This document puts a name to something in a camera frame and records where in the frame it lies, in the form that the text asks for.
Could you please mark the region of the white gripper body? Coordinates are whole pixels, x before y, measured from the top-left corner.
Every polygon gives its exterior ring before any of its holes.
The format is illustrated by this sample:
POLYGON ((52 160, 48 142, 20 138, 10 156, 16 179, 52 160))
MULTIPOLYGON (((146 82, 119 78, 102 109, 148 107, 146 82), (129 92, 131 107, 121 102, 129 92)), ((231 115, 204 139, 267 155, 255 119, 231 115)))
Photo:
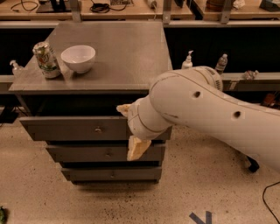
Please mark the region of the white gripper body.
POLYGON ((128 125, 131 133, 142 140, 155 139, 172 126, 152 107, 149 96, 129 106, 128 125))

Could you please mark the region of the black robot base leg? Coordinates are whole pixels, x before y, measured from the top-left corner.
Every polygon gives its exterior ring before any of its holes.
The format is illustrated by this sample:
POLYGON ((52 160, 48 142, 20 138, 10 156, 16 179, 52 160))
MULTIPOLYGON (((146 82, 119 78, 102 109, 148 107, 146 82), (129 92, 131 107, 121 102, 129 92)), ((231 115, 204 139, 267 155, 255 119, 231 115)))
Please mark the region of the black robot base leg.
POLYGON ((257 172, 260 168, 259 164, 251 157, 248 157, 248 161, 250 162, 249 170, 251 172, 257 172))

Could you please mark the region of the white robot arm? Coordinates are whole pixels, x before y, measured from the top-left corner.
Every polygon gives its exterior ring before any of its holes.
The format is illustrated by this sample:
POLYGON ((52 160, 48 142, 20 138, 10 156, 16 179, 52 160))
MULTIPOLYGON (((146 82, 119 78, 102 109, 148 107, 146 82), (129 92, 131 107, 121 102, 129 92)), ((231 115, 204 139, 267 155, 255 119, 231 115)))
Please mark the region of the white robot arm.
POLYGON ((147 96, 116 107, 132 132, 127 159, 139 159, 153 139, 181 124, 280 172, 280 111, 238 100, 222 89, 221 76, 208 66, 159 75, 147 96))

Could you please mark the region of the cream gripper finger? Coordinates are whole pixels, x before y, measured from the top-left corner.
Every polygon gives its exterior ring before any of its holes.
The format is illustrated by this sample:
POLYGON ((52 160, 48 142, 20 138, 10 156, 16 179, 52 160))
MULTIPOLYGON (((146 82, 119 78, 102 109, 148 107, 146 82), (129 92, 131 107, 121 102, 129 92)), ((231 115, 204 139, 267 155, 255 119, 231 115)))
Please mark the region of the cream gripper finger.
POLYGON ((141 140, 136 136, 129 137, 127 160, 138 160, 150 147, 151 140, 141 140))
POLYGON ((130 104, 122 104, 116 107, 116 110, 125 117, 129 115, 129 109, 130 109, 130 104))

